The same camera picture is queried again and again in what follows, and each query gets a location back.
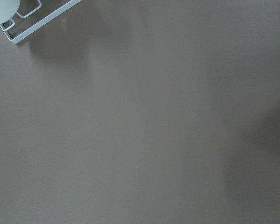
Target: dish rack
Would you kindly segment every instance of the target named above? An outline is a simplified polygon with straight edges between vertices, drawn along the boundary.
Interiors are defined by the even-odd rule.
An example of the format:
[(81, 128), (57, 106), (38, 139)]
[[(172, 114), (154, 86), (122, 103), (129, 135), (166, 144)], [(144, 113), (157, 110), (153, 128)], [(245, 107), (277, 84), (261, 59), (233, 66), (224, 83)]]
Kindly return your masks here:
[(0, 24), (6, 37), (17, 44), (82, 0), (21, 0), (16, 14)]

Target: white metal rack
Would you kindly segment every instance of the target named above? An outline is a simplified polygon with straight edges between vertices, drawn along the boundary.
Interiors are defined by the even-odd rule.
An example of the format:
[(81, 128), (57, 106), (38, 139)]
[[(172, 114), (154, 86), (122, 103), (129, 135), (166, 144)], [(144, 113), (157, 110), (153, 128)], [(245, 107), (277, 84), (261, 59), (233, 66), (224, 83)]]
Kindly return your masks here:
[[(39, 21), (37, 21), (36, 23), (31, 25), (27, 29), (22, 30), (20, 33), (18, 33), (16, 35), (11, 35), (10, 32), (9, 32), (11, 30), (11, 28), (14, 28), (16, 26), (16, 22), (14, 21), (14, 19), (9, 20), (10, 25), (7, 26), (7, 25), (5, 25), (5, 23), (3, 23), (3, 24), (0, 24), (0, 27), (3, 30), (3, 32), (5, 33), (6, 37), (11, 42), (18, 43), (21, 40), (23, 40), (24, 38), (26, 38), (27, 36), (29, 36), (30, 34), (32, 34), (33, 32), (35, 32), (36, 30), (38, 30), (39, 28), (41, 28), (42, 26), (44, 26), (45, 24), (47, 24), (48, 22), (50, 22), (51, 20), (53, 20), (54, 18), (56, 18), (60, 14), (64, 13), (66, 10), (70, 9), (75, 4), (77, 4), (81, 1), (82, 0), (68, 0), (68, 2), (63, 4), (61, 7), (54, 10), (53, 12), (51, 12), (49, 15), (45, 16), (44, 18), (41, 18)], [(31, 10), (30, 12), (28, 12), (27, 14), (22, 15), (21, 13), (17, 12), (15, 16), (18, 16), (22, 20), (27, 19), (30, 15), (32, 15), (33, 13), (35, 13), (36, 11), (38, 11), (42, 8), (41, 0), (37, 0), (37, 3), (38, 3), (38, 6), (35, 7), (33, 10)]]

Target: gray table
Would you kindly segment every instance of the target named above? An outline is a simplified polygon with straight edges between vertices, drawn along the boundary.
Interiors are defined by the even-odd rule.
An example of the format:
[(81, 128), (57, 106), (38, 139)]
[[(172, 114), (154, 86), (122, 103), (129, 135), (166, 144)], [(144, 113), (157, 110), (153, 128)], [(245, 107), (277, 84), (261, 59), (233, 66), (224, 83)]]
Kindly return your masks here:
[(0, 30), (0, 224), (280, 224), (280, 0), (84, 0)]

